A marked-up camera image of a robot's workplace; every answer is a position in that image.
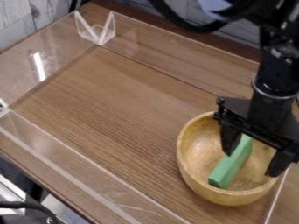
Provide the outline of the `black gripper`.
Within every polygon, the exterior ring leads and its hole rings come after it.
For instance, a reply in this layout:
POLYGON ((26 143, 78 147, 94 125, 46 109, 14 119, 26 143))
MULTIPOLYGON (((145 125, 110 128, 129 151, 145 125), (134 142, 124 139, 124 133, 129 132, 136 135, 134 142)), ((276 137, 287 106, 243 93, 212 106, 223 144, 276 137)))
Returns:
POLYGON ((265 175, 276 178, 291 163, 299 162, 299 121, 292 112, 299 80, 256 76, 252 90, 249 99, 217 98, 213 117, 220 125, 221 149, 229 156, 239 146, 241 134, 271 146, 276 152, 265 175))

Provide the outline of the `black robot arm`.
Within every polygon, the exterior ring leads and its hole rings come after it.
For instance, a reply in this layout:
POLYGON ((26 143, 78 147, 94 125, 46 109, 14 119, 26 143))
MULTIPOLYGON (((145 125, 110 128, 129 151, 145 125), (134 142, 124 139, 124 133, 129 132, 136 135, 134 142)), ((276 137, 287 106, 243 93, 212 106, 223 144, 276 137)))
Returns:
POLYGON ((299 0, 209 0, 206 13, 225 22, 244 18, 259 26, 260 63, 248 100, 218 98, 214 118, 221 149, 229 155, 241 134, 276 149, 265 175, 279 176, 299 162, 299 0))

